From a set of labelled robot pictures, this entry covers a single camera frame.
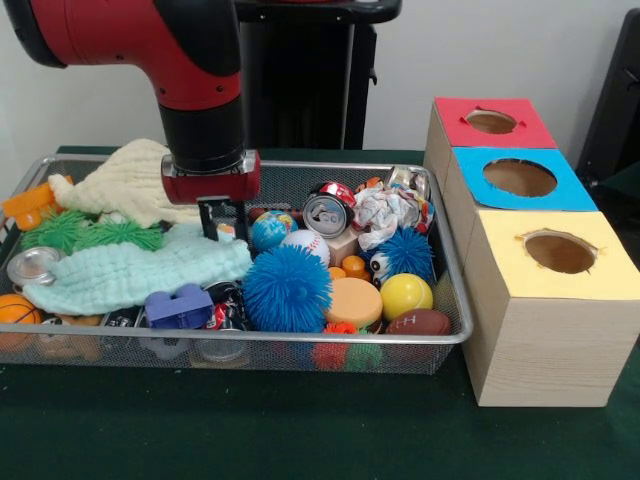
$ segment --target wire mesh basket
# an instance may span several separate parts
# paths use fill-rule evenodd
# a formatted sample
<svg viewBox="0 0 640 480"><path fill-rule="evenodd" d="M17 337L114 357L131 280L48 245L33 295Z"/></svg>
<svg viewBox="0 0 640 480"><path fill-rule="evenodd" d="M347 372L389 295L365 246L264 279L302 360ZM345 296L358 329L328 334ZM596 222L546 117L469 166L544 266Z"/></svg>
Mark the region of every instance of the wire mesh basket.
<svg viewBox="0 0 640 480"><path fill-rule="evenodd" d="M77 183L106 158L47 157L33 165L15 193L45 182L54 173L71 175ZM356 186L368 178L383 177L390 168L391 165L265 161L260 195L247 208L299 208L320 182L333 180ZM421 167L407 168L423 171ZM429 234L435 254L434 308L451 320L449 335L158 330L145 328L143 311L134 308L128 314L135 327L106 326L104 320L95 327L0 324L0 363L433 374L453 346L471 335L473 325L440 191L431 172L426 171L426 175L436 211ZM220 212L217 220L233 223L234 218L231 212ZM5 238L0 249L0 293L11 293L14 286L6 267L20 251L20 232L13 220L3 217L1 221ZM60 348L52 348L60 344L65 346L64 354Z"/></svg>

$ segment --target light blue towel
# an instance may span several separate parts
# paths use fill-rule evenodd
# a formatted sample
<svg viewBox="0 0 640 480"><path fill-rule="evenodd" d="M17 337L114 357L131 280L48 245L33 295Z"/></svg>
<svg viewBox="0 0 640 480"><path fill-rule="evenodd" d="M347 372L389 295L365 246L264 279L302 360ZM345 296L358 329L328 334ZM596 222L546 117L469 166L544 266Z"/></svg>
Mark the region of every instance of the light blue towel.
<svg viewBox="0 0 640 480"><path fill-rule="evenodd" d="M27 285L24 294L47 312L96 315L143 305L153 292L172 294L187 283L239 280L251 264L246 242L214 242L200 225L176 225L156 252L132 243L77 252L51 265L53 285Z"/></svg>

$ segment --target purple toy block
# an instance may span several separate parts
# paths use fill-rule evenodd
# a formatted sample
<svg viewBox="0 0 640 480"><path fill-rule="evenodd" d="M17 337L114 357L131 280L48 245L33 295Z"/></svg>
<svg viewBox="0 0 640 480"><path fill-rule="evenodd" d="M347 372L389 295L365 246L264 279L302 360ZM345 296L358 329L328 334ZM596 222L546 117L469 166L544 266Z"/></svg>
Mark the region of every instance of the purple toy block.
<svg viewBox="0 0 640 480"><path fill-rule="evenodd" d="M151 328L200 328L213 314L213 302L198 285L185 285L174 298L166 292L155 292L144 302Z"/></svg>

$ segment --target circular hole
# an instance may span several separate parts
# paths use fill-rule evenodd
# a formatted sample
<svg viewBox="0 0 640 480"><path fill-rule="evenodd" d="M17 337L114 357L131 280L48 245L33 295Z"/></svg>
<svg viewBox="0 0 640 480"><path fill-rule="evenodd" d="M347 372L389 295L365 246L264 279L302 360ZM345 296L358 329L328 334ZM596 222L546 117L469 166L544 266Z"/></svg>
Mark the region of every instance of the circular hole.
<svg viewBox="0 0 640 480"><path fill-rule="evenodd" d="M589 244L563 232L545 232L525 241L527 252L542 266L560 273L589 270L596 261Z"/></svg>
<svg viewBox="0 0 640 480"><path fill-rule="evenodd" d="M505 113L477 109L467 115L467 122L476 130L493 135L511 133L517 125L515 119Z"/></svg>
<svg viewBox="0 0 640 480"><path fill-rule="evenodd" d="M528 160L503 158L484 167L484 177L494 187L521 197L544 197L558 186L556 177Z"/></svg>

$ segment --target wooden cube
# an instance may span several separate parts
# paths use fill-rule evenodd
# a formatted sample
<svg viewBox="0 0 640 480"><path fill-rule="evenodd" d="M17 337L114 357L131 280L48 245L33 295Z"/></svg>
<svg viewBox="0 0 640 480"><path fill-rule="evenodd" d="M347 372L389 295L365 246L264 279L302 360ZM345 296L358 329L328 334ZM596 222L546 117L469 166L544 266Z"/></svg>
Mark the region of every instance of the wooden cube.
<svg viewBox="0 0 640 480"><path fill-rule="evenodd" d="M479 405L606 405L640 333L640 273L605 217L476 215L464 353Z"/></svg>
<svg viewBox="0 0 640 480"><path fill-rule="evenodd" d="M329 246L329 265L332 267L342 266L345 258L358 251L358 234L353 227L347 228L336 238L327 238L326 242Z"/></svg>
<svg viewBox="0 0 640 480"><path fill-rule="evenodd" d="M452 149L443 192L462 267L480 209L597 211L555 149Z"/></svg>
<svg viewBox="0 0 640 480"><path fill-rule="evenodd" d="M557 148L529 100L436 97L424 166L441 191L454 147Z"/></svg>

